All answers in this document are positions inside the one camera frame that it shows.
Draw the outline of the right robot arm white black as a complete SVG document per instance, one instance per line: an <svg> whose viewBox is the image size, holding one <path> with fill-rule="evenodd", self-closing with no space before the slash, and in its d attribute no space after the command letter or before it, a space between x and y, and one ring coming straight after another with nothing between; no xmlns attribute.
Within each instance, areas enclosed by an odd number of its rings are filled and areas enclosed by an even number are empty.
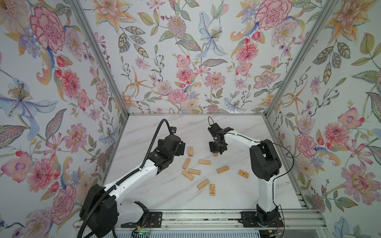
<svg viewBox="0 0 381 238"><path fill-rule="evenodd" d="M245 228L282 228L283 217L275 204L275 179L282 167L278 153L270 140L256 141L242 135L232 128L222 129L217 123L211 124L208 131L213 137L209 143L211 153L227 151L235 146L250 156L251 168L259 183L259 200L255 211L241 212L239 222Z"/></svg>

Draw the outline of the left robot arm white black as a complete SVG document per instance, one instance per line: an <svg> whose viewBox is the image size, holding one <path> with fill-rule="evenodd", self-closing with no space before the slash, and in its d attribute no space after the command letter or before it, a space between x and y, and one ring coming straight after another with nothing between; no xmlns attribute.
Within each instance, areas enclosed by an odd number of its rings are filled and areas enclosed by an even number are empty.
<svg viewBox="0 0 381 238"><path fill-rule="evenodd" d="M158 141L158 146L149 152L147 160L123 177L105 186L92 186L80 212L82 225L77 237L95 235L102 238L113 232L118 225L131 225L135 230L143 228L149 221L149 209L139 201L122 207L127 196L144 182L169 167L174 157L182 156L186 144L176 135L169 135Z"/></svg>

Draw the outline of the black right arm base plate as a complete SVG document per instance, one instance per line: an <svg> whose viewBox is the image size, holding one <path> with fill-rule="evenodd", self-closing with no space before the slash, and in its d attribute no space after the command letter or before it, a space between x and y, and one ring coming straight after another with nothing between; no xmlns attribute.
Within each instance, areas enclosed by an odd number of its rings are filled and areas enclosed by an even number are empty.
<svg viewBox="0 0 381 238"><path fill-rule="evenodd" d="M284 222L279 212L240 212L240 221L244 228L283 228Z"/></svg>

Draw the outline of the plain wood block with holes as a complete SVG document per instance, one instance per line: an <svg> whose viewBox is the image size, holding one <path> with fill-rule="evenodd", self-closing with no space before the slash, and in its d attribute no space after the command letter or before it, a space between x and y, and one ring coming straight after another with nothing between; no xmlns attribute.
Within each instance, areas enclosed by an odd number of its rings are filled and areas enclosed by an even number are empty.
<svg viewBox="0 0 381 238"><path fill-rule="evenodd" d="M193 174L193 175L198 175L198 176L201 175L201 171L196 170L196 169L188 169L188 173Z"/></svg>

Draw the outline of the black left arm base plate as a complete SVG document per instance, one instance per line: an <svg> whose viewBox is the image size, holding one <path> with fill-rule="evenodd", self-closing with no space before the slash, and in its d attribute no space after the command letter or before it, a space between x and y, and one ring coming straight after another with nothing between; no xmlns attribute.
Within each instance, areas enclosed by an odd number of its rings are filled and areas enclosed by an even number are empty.
<svg viewBox="0 0 381 238"><path fill-rule="evenodd" d="M139 201L128 205L119 213L117 224L121 228L161 228L163 212L151 211Z"/></svg>

